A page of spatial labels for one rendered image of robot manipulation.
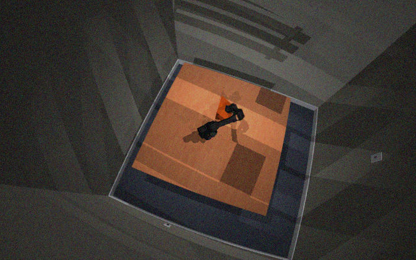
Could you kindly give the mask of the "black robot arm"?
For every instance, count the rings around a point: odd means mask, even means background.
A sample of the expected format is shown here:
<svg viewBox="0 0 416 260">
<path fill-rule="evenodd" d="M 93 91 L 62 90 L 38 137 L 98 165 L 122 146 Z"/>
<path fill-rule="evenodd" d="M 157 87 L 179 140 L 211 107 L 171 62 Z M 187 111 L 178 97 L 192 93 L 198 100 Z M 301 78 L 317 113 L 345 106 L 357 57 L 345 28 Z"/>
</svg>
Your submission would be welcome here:
<svg viewBox="0 0 416 260">
<path fill-rule="evenodd" d="M 242 120 L 245 117 L 242 109 L 238 108 L 236 103 L 232 103 L 231 105 L 226 105 L 225 111 L 228 113 L 233 112 L 233 115 L 219 122 L 211 121 L 211 122 L 204 124 L 203 126 L 198 127 L 197 130 L 199 134 L 202 134 L 207 131 L 207 134 L 209 134 L 213 138 L 217 134 L 217 130 L 219 127 L 225 126 L 232 122 L 236 122 L 238 120 Z M 238 120 L 236 118 L 236 115 L 238 116 Z"/>
</svg>

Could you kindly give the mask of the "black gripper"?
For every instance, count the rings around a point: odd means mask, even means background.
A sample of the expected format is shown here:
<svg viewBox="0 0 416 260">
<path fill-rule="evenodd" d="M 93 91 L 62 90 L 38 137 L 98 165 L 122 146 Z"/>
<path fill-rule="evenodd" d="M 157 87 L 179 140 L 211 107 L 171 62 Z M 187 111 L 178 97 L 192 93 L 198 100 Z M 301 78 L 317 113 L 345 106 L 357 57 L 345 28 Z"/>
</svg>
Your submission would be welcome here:
<svg viewBox="0 0 416 260">
<path fill-rule="evenodd" d="M 199 134 L 199 133 L 198 133 Z M 202 134 L 199 134 L 199 136 L 203 139 L 203 138 L 205 138 L 206 136 L 207 136 L 208 134 L 207 134 L 207 131 L 206 132 L 204 132 L 204 133 L 202 133 Z"/>
</svg>

